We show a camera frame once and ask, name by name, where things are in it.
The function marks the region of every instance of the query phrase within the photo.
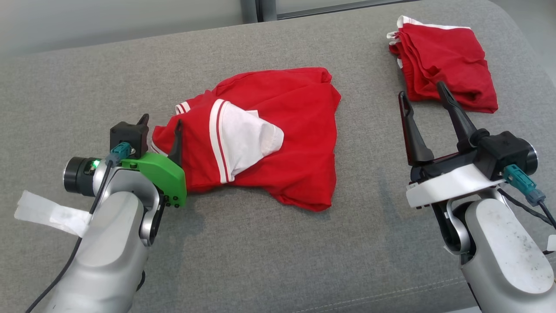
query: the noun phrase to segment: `folded red cloth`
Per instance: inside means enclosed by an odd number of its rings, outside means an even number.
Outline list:
[[[469,27],[422,24],[398,18],[390,51],[398,56],[411,101],[439,100],[436,83],[444,81],[465,110],[494,113],[496,92],[485,53]]]
[[[239,74],[176,106],[153,132],[167,154],[178,120],[188,192],[222,184],[261,187],[285,204],[331,206],[336,186],[334,114],[340,94],[321,67]]]

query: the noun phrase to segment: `robotic arm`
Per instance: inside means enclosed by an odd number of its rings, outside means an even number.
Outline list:
[[[181,124],[168,157],[147,152],[148,115],[136,125],[111,129],[106,159],[72,158],[63,180],[66,191],[95,196],[93,218],[57,279],[45,312],[128,312],[145,281],[143,268],[164,208],[185,205],[180,166]]]
[[[412,166],[406,193],[410,206],[433,209],[445,248],[460,256],[461,271],[482,312],[556,312],[552,267],[502,193],[516,200],[497,188],[504,182],[517,187],[529,203],[541,205],[545,221],[556,227],[545,196],[528,178],[537,170],[537,152],[509,131],[491,136],[477,130],[446,85],[439,82],[437,88],[458,137],[458,152],[437,159],[419,133],[407,97],[399,94]],[[455,200],[475,194],[481,200],[454,207]]]

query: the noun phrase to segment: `stitching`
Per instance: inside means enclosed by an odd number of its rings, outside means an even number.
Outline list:
[[[449,283],[447,285],[442,285],[442,286],[438,286],[438,287],[434,287],[434,288],[429,288],[429,289],[424,289],[424,290],[419,290],[419,291],[414,291],[414,292],[410,292],[408,294],[403,294],[403,295],[396,295],[393,297],[387,297],[387,298],[382,298],[382,299],[376,299],[376,300],[371,300],[371,301],[365,301],[365,302],[360,302],[360,303],[354,303],[354,304],[350,304],[350,305],[346,305],[346,306],[340,306],[340,307],[333,307],[332,309],[328,309],[328,310],[324,310],[324,311],[317,311],[317,313],[322,313],[322,312],[327,312],[327,311],[332,311],[332,310],[339,310],[339,309],[343,309],[345,307],[349,307],[349,306],[354,306],[354,305],[359,305],[359,304],[365,304],[365,303],[371,303],[371,302],[377,302],[377,301],[382,301],[382,300],[387,300],[387,299],[393,299],[393,298],[397,298],[397,297],[402,297],[402,296],[407,296],[407,295],[414,295],[414,294],[418,294],[420,292],[425,292],[425,291],[430,291],[430,290],[434,290],[434,289],[438,289],[438,288],[442,288],[442,287],[448,287],[451,285],[457,285],[459,283],[462,283],[463,281],[458,281],[458,282],[453,282],[453,283]]]
[[[374,295],[374,296],[368,296],[368,297],[363,297],[363,298],[353,299],[353,300],[347,300],[347,301],[337,302],[337,303],[333,303],[333,304],[327,304],[327,305],[323,305],[323,306],[317,306],[317,307],[313,307],[313,308],[310,308],[310,309],[304,309],[304,310],[301,310],[301,311],[295,311],[295,312],[293,312],[293,313],[301,313],[301,312],[306,312],[306,311],[311,311],[311,310],[316,310],[316,309],[322,309],[323,307],[327,307],[327,306],[331,306],[331,305],[345,304],[345,303],[348,303],[348,302],[359,301],[359,300],[364,300],[364,299],[368,299],[368,298],[376,298],[376,297],[380,297],[380,296],[386,296],[386,295],[396,294],[396,293],[398,293],[398,292],[404,292],[404,291],[408,291],[408,290],[413,290],[413,289],[428,287],[428,286],[432,286],[432,285],[436,285],[436,284],[439,284],[439,283],[448,282],[448,281],[452,281],[452,280],[456,280],[456,279],[460,279],[460,278],[463,278],[463,276],[459,276],[459,277],[456,277],[456,278],[451,278],[451,279],[448,279],[448,280],[442,280],[442,281],[439,281],[439,282],[433,282],[433,283],[429,283],[429,284],[427,284],[427,285],[422,285],[422,286],[417,286],[417,287],[411,287],[411,288],[402,289],[402,290],[397,290],[397,291],[392,291],[392,292],[386,292],[386,293],[384,293],[384,294],[379,294],[379,295]]]
[[[549,260],[549,263],[555,263],[555,262],[556,262],[556,256],[553,256],[553,257],[547,258],[547,259]],[[428,286],[432,286],[432,285],[437,285],[437,284],[443,283],[443,282],[453,281],[453,280],[456,280],[456,279],[459,279],[459,278],[463,278],[463,276],[459,276],[459,277],[456,277],[456,278],[451,278],[451,279],[443,280],[443,281],[439,281],[439,282],[433,282],[433,283],[429,283],[429,284],[427,284],[427,285],[422,285],[422,286],[417,286],[417,287],[411,287],[411,288],[402,289],[402,290],[398,290],[398,291],[387,292],[387,293],[385,293],[385,294],[379,294],[379,295],[368,296],[368,297],[363,297],[363,298],[358,298],[358,299],[353,299],[353,300],[348,300],[348,301],[337,302],[337,303],[334,303],[334,304],[327,304],[327,305],[323,305],[323,306],[312,307],[312,308],[310,308],[310,309],[304,309],[304,310],[300,310],[300,311],[295,311],[295,312],[293,312],[293,313],[307,312],[307,311],[311,311],[311,310],[322,309],[323,307],[327,307],[327,306],[338,305],[338,304],[346,304],[346,303],[350,303],[350,302],[354,302],[354,301],[359,301],[359,300],[364,300],[364,299],[369,299],[369,298],[376,298],[376,297],[380,297],[380,296],[396,294],[396,293],[399,293],[399,292],[404,292],[404,291],[408,291],[408,290],[413,290],[413,289],[428,287]],[[354,305],[358,305],[358,304],[365,304],[365,303],[370,303],[370,302],[375,302],[375,301],[380,301],[380,300],[387,300],[387,299],[392,299],[392,298],[396,298],[396,297],[412,295],[412,294],[416,294],[416,293],[418,293],[418,292],[423,292],[423,291],[433,290],[433,289],[437,289],[437,288],[441,288],[441,287],[456,285],[457,283],[461,283],[461,282],[463,282],[463,281],[458,281],[458,282],[455,282],[455,283],[450,283],[450,284],[448,284],[448,285],[442,285],[442,286],[438,286],[438,287],[434,287],[434,288],[430,288],[430,289],[425,289],[425,290],[420,290],[420,291],[414,291],[414,292],[410,292],[410,293],[408,293],[408,294],[396,295],[396,296],[393,296],[393,297],[387,297],[387,298],[376,299],[376,300],[371,300],[371,301],[365,301],[365,302],[360,302],[360,303],[356,303],[356,304],[350,304],[350,305],[346,305],[346,306],[342,306],[342,307],[335,307],[335,308],[328,309],[328,310],[324,310],[324,311],[317,311],[317,312],[315,312],[315,313],[327,312],[327,311],[330,311],[330,310],[342,309],[342,308],[345,308],[345,307],[348,307],[348,306],[354,306]]]

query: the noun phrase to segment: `red fabric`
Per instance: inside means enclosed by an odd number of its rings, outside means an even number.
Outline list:
[[[187,100],[191,110],[172,117],[167,126],[155,127],[153,143],[168,153],[181,119],[187,191],[205,192],[221,184],[207,127],[212,104],[224,99],[243,110],[257,110],[261,119],[284,132],[282,147],[229,184],[261,187],[281,203],[322,211],[331,206],[336,185],[334,114],[341,96],[331,79],[321,67],[233,76]]]
[[[498,110],[485,53],[472,30],[405,23],[396,38],[400,42],[389,47],[402,61],[409,100],[440,100],[436,83],[444,81],[465,110]]]

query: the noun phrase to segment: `gray fabric surface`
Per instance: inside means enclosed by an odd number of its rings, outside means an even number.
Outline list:
[[[333,207],[305,212],[258,189],[189,196],[185,208],[165,212],[132,312],[435,313],[474,306],[432,211],[412,210],[405,199],[409,167],[397,101],[404,84],[385,38],[401,14],[475,31],[500,110],[470,117],[536,147],[534,179],[556,208],[556,144],[547,135],[554,132],[555,88],[515,23],[484,0],[393,4],[47,52],[0,66],[0,311],[23,311],[76,240],[13,219],[24,189],[87,209],[91,198],[64,191],[63,167],[74,155],[105,155],[109,127],[145,112],[151,125],[165,124],[174,104],[229,76],[301,66],[326,67],[342,94]],[[417,104],[416,119],[436,155],[456,151],[438,104]],[[551,229],[516,212],[545,246]]]

